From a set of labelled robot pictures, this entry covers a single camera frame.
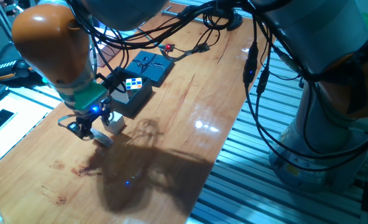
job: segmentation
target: red stain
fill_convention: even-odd
[[[54,163],[49,167],[57,169],[57,170],[62,170],[64,169],[65,165],[61,163],[60,161],[54,161]]]
[[[74,173],[75,175],[80,176],[80,174],[78,173],[78,171],[75,168],[72,168],[71,172]]]
[[[67,202],[67,198],[64,196],[58,196],[58,201],[56,204],[64,205]]]

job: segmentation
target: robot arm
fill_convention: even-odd
[[[116,30],[135,29],[167,2],[67,1]],[[264,9],[260,16],[269,22],[288,52],[299,58],[298,63],[310,74],[342,65],[347,55],[356,52],[368,40],[367,27],[354,1],[255,0],[252,3]],[[326,19],[317,19],[321,15]],[[49,81],[75,113],[88,114],[108,96],[108,91],[94,81],[88,58],[88,35],[76,23],[66,1],[43,0],[24,11],[14,21],[12,38],[27,62]],[[320,82],[327,99],[348,117],[368,116],[368,62],[363,69],[367,103],[356,113],[346,113],[351,102],[350,85]]]
[[[108,26],[130,30],[154,16],[166,2],[122,0],[80,4]],[[99,116],[108,118],[112,112],[105,107],[109,92],[94,80],[89,36],[78,26],[67,2],[44,0],[25,10],[13,23],[12,39],[22,57],[48,80],[76,114],[76,122],[67,128],[81,139],[92,138],[92,122]]]

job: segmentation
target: wooden tabletop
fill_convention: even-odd
[[[167,19],[157,16],[144,29]],[[164,44],[192,49],[205,30],[192,22]],[[96,150],[57,126],[71,113],[58,106],[0,161],[5,222],[185,223],[244,103],[242,69],[252,37],[252,21],[244,19],[222,31],[209,52],[178,62],[136,118],[125,119],[110,149]],[[258,43],[263,49],[261,35]],[[118,63],[116,57],[111,65]],[[94,127],[103,130],[99,120]]]

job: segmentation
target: black cable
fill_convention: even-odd
[[[307,147],[313,151],[315,154],[322,154],[320,153],[317,149],[315,149],[311,143],[309,142],[308,138],[307,138],[307,121],[308,121],[308,115],[310,114],[311,111],[311,105],[313,102],[313,91],[314,89],[310,86],[311,83],[308,84],[308,103],[307,103],[307,109],[306,109],[306,113],[304,116],[304,123],[303,123],[303,137],[304,137],[304,142],[306,143]]]
[[[111,68],[111,66],[109,65],[108,61],[105,59],[103,53],[100,51],[98,45],[97,45],[97,41],[95,39],[95,37],[91,37],[92,40],[93,40],[93,43],[94,43],[94,46],[96,47],[98,53],[99,53],[99,56],[101,57],[101,59],[103,60],[103,62],[105,63],[105,65],[108,67],[109,71],[111,71],[111,73],[116,77],[116,79],[118,80],[118,82],[121,84],[121,86],[123,87],[123,90],[120,90],[118,88],[116,88],[116,90],[120,93],[126,93],[126,86],[125,84],[123,84],[123,81],[121,79],[121,77],[115,72],[115,70],[113,70]]]
[[[115,87],[112,82],[110,80],[108,80],[107,78],[104,77],[104,75],[102,75],[101,73],[96,75],[96,78],[100,78],[102,79],[102,81],[106,82],[111,88],[115,89],[116,91],[120,92],[120,90]]]
[[[229,26],[233,20],[233,18],[230,18],[227,23],[223,25],[217,25],[216,22],[211,19],[211,12],[215,10],[217,1],[211,1],[204,3],[200,6],[195,7],[192,11],[186,12],[184,15],[181,15],[177,22],[171,23],[169,25],[165,25],[166,23],[170,22],[173,19],[171,18],[165,23],[163,23],[161,26],[159,26],[156,29],[148,30],[145,32],[141,32],[138,34],[134,34],[132,36],[126,37],[121,40],[117,40],[111,37],[108,37],[95,29],[93,27],[93,24],[89,22],[87,15],[84,13],[85,10],[83,10],[82,6],[79,5],[74,0],[67,0],[69,5],[72,8],[73,14],[75,16],[75,19],[79,23],[79,25],[83,28],[83,30],[91,35],[92,37],[96,37],[99,39],[99,41],[105,43],[106,45],[110,47],[114,47],[117,49],[122,50],[132,50],[132,49],[152,49],[158,46],[164,39],[167,37],[170,37],[177,31],[179,31],[182,27],[186,26],[189,22],[191,22],[194,18],[199,16],[200,14],[206,14],[208,19],[208,22],[206,22],[206,26],[209,29],[212,30],[222,30],[225,29],[227,26]],[[231,9],[234,7],[240,7],[244,4],[244,1],[227,1],[227,2],[219,2],[219,7],[222,7],[223,9]],[[150,35],[153,32],[163,31],[160,35],[153,38],[152,40],[148,40],[147,42],[131,42],[131,40],[143,38],[145,35]]]

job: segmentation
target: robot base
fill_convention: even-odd
[[[309,94],[308,90],[308,87],[305,86],[298,113],[289,127],[280,135],[279,141],[285,146],[296,150],[296,152],[317,156],[317,154],[307,147],[302,135]],[[317,97],[314,97],[313,101],[310,103],[312,103],[312,106],[308,117],[307,139],[320,153],[328,154],[346,151],[362,144],[367,139],[368,135],[362,132],[339,128],[337,125],[333,125],[328,121],[322,112],[322,107]],[[325,113],[330,117],[331,121],[337,123],[343,122],[338,120],[337,117],[332,116],[333,114],[327,113],[326,111]],[[347,121],[347,123],[348,126],[351,126],[351,122]],[[274,145],[274,148],[284,158],[305,169],[325,169],[335,166],[353,156],[350,155],[338,159],[316,160],[300,157],[277,144]],[[304,192],[322,192],[330,190],[335,193],[341,193],[349,184],[352,184],[358,170],[365,164],[367,158],[368,151],[338,168],[322,172],[310,172],[290,165],[272,151],[270,151],[269,155],[272,169],[277,177],[287,185]]]

